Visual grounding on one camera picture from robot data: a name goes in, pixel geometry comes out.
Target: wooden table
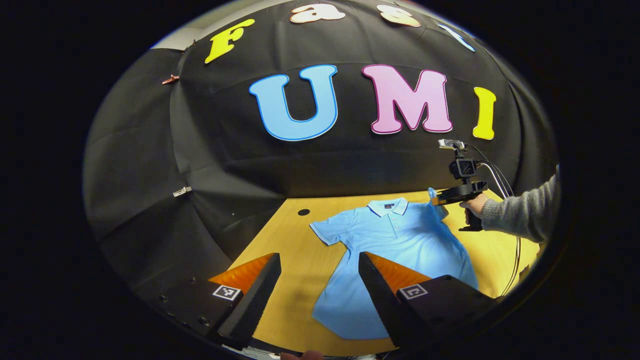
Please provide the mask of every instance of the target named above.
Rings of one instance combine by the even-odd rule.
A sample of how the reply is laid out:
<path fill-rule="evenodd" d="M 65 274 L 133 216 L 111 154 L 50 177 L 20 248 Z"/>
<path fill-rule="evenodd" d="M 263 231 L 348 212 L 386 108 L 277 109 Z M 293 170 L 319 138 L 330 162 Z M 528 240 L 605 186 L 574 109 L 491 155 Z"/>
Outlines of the wooden table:
<path fill-rule="evenodd" d="M 495 200 L 500 198 L 487 190 Z M 357 356 L 395 349 L 389 338 L 345 340 L 313 319 L 314 304 L 346 251 L 342 243 L 325 245 L 309 224 L 324 221 L 345 210 L 368 205 L 372 200 L 404 197 L 409 202 L 427 202 L 429 193 L 395 193 L 354 197 L 287 199 L 230 268 L 257 257 L 279 252 L 282 274 L 271 294 L 253 335 L 261 341 L 298 352 L 318 350 L 326 356 Z M 464 209 L 446 205 L 444 223 L 467 248 L 479 283 L 479 290 L 498 297 L 506 287 L 515 258 L 515 237 L 495 231 L 459 232 L 465 226 Z M 298 214 L 309 209 L 305 216 Z M 518 273 L 536 259 L 539 246 L 522 240 Z"/>

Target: cable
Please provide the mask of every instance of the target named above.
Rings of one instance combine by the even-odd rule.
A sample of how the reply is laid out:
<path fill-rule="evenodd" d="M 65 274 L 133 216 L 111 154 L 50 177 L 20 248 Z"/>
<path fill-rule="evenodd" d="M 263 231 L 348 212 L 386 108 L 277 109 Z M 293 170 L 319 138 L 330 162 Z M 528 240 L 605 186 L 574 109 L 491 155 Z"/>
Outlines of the cable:
<path fill-rule="evenodd" d="M 492 167 L 489 164 L 487 164 L 487 162 L 488 161 L 486 161 L 486 162 L 485 161 L 479 161 L 479 164 L 480 165 L 484 165 L 489 169 L 489 171 L 491 172 L 491 175 L 493 176 L 493 180 L 495 180 L 495 183 L 498 185 L 498 190 L 500 190 L 500 193 L 502 194 L 502 198 L 506 199 L 507 195 L 505 195 L 504 191 L 502 191 L 502 187 L 503 186 L 500 185 L 500 182 L 498 181 L 497 177 L 495 177 L 495 172 L 493 171 Z"/>
<path fill-rule="evenodd" d="M 507 180 L 507 178 L 504 176 L 504 174 L 500 171 L 500 168 L 498 168 L 497 166 L 495 166 L 495 164 L 493 164 L 491 161 L 489 161 L 489 159 L 487 159 L 487 157 L 474 145 L 467 143 L 468 146 L 471 146 L 474 150 L 476 150 L 478 152 L 478 154 L 480 154 L 480 156 L 482 156 L 484 158 L 484 161 L 480 162 L 480 165 L 484 165 L 487 168 L 489 168 L 489 171 L 491 172 L 491 175 L 493 176 L 493 180 L 495 180 L 496 185 L 498 186 L 498 189 L 500 190 L 500 192 L 502 193 L 503 199 L 506 199 L 507 196 L 504 194 L 504 191 L 502 190 L 502 188 L 504 187 L 504 183 L 502 183 L 502 181 L 497 180 L 495 173 L 493 172 L 493 170 L 495 169 L 500 176 L 502 176 L 502 178 L 504 178 L 504 182 L 507 184 L 509 190 L 507 190 L 507 193 L 511 192 L 510 196 L 513 196 L 513 189 L 511 188 L 511 185 L 509 184 L 509 181 Z M 504 290 L 502 291 L 501 296 L 504 296 L 509 288 L 513 285 L 513 282 L 516 279 L 516 276 L 518 274 L 518 267 L 520 266 L 520 246 L 521 246 L 521 239 L 519 236 L 516 236 L 516 256 L 514 259 L 514 264 L 513 264 L 513 271 L 511 272 L 511 277 L 509 278 L 509 282 L 507 283 L 507 286 L 504 288 Z"/>
<path fill-rule="evenodd" d="M 475 151 L 478 152 L 478 154 L 480 154 L 480 156 L 483 157 L 483 159 L 489 163 L 489 165 L 493 166 L 493 168 L 498 172 L 498 174 L 500 174 L 500 176 L 502 176 L 502 178 L 504 178 L 504 182 L 507 184 L 507 187 L 509 188 L 509 191 L 511 192 L 511 196 L 513 196 L 513 190 L 511 189 L 511 185 L 509 185 L 509 181 L 507 181 L 506 176 L 504 176 L 504 174 L 502 174 L 502 171 L 500 171 L 500 168 L 497 167 L 494 163 L 492 163 L 491 161 L 489 161 L 489 159 L 486 158 L 486 156 L 482 153 L 482 151 L 480 151 L 480 149 L 478 149 L 477 147 L 475 147 L 474 145 L 470 144 L 470 143 L 465 143 L 468 146 L 471 146 L 472 148 L 474 148 Z"/>
<path fill-rule="evenodd" d="M 516 236 L 516 238 L 518 240 L 518 242 L 516 244 L 516 265 L 513 267 L 513 269 L 515 270 L 515 274 L 518 273 L 518 267 L 520 267 L 520 243 L 521 243 L 520 237 Z M 511 285 L 513 285 L 513 281 L 515 281 L 515 279 L 516 279 L 515 274 L 511 274 L 511 280 L 509 281 L 509 284 L 507 285 L 507 287 L 502 292 L 502 295 L 506 295 L 506 293 L 509 291 L 509 288 L 511 287 Z"/>
<path fill-rule="evenodd" d="M 495 180 L 498 189 L 500 190 L 500 192 L 502 193 L 502 196 L 504 197 L 504 199 L 507 198 L 507 196 L 504 194 L 504 191 L 502 190 L 502 187 L 500 183 L 498 182 L 496 176 L 495 176 L 495 172 L 493 171 L 492 167 L 489 166 L 489 164 L 487 164 L 488 161 L 480 161 L 479 164 L 480 165 L 484 165 L 486 166 L 489 171 L 491 172 L 491 175 L 493 176 L 493 180 Z M 511 287 L 511 285 L 513 284 L 513 281 L 516 278 L 516 275 L 518 273 L 518 266 L 520 264 L 520 237 L 516 236 L 516 256 L 515 256 L 515 260 L 514 260 L 514 264 L 513 264 L 513 271 L 511 272 L 511 277 L 509 278 L 509 282 L 507 283 L 507 287 L 504 289 L 504 291 L 502 291 L 501 296 L 505 295 L 506 292 L 509 290 L 509 288 Z"/>

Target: yellow letter f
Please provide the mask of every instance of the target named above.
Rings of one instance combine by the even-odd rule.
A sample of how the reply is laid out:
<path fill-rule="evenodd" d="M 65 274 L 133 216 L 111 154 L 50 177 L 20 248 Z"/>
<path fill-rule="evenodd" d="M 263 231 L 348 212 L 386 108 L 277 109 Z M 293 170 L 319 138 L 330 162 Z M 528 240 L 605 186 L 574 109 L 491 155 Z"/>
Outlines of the yellow letter f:
<path fill-rule="evenodd" d="M 233 45 L 229 45 L 229 40 L 237 41 L 244 34 L 244 26 L 252 25 L 255 22 L 253 19 L 247 19 L 240 24 L 222 31 L 220 34 L 214 35 L 211 38 L 211 53 L 204 60 L 205 64 L 210 63 L 213 59 L 224 55 L 234 48 Z"/>

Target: gray sweater sleeve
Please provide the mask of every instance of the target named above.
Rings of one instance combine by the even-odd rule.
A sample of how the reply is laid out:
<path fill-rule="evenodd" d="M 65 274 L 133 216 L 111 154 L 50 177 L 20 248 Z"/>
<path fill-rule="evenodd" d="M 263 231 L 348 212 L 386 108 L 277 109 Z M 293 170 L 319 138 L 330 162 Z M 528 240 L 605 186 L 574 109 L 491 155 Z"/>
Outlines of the gray sweater sleeve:
<path fill-rule="evenodd" d="M 559 205 L 560 166 L 556 166 L 556 174 L 539 188 L 502 202 L 488 200 L 482 209 L 482 227 L 541 243 L 551 237 Z"/>

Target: pink letter m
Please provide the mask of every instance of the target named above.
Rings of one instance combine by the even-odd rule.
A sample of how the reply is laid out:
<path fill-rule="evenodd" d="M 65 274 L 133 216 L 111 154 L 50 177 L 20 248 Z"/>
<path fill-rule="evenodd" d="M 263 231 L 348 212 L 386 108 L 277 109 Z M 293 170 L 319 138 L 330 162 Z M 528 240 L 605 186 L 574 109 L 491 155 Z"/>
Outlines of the pink letter m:
<path fill-rule="evenodd" d="M 425 109 L 428 115 L 422 127 L 426 131 L 446 133 L 453 128 L 444 91 L 447 78 L 443 74 L 423 70 L 415 90 L 389 65 L 368 65 L 362 68 L 362 74 L 373 80 L 376 90 L 378 119 L 371 124 L 374 133 L 392 134 L 402 129 L 402 122 L 396 119 L 394 104 L 411 130 L 418 128 Z"/>

